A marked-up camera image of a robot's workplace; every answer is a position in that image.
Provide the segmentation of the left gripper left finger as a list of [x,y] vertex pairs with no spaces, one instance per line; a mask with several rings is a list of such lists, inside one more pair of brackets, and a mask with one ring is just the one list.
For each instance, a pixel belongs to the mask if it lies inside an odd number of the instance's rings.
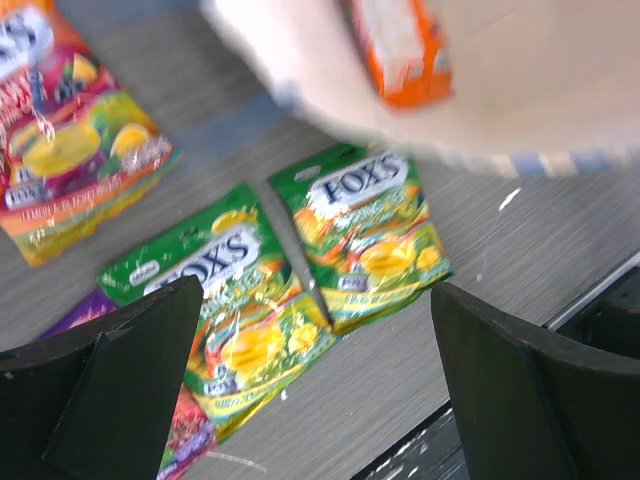
[[155,478],[202,297],[196,277],[181,277],[2,352],[2,478]]

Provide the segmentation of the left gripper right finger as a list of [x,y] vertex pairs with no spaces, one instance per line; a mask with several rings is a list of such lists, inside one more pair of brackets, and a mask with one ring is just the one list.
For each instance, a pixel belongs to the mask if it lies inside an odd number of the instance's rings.
[[636,479],[639,362],[446,282],[431,316],[472,479]]

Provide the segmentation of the pink snack packet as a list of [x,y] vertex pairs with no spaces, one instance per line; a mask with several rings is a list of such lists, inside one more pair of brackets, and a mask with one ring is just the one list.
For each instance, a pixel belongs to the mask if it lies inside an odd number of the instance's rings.
[[202,300],[198,284],[148,296],[104,329],[44,454],[74,479],[153,479],[163,456]]

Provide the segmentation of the green tea snack packet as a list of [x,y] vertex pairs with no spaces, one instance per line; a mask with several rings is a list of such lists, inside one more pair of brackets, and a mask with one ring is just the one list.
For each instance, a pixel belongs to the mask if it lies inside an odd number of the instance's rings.
[[126,306],[187,276],[203,298],[184,384],[225,440],[337,338],[246,183],[105,267],[97,284]]

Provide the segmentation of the orange snack packet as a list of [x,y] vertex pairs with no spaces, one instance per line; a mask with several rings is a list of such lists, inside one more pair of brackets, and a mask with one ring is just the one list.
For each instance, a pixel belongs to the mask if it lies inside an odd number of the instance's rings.
[[54,2],[2,2],[1,228],[30,266],[92,235],[179,158]]

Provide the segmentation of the checkered paper bag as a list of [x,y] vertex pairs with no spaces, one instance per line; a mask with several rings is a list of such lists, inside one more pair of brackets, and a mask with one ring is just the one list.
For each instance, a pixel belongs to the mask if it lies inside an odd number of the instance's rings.
[[504,177],[639,163],[635,1],[436,1],[453,91],[405,110],[375,91],[350,2],[200,8],[279,106],[338,139]]

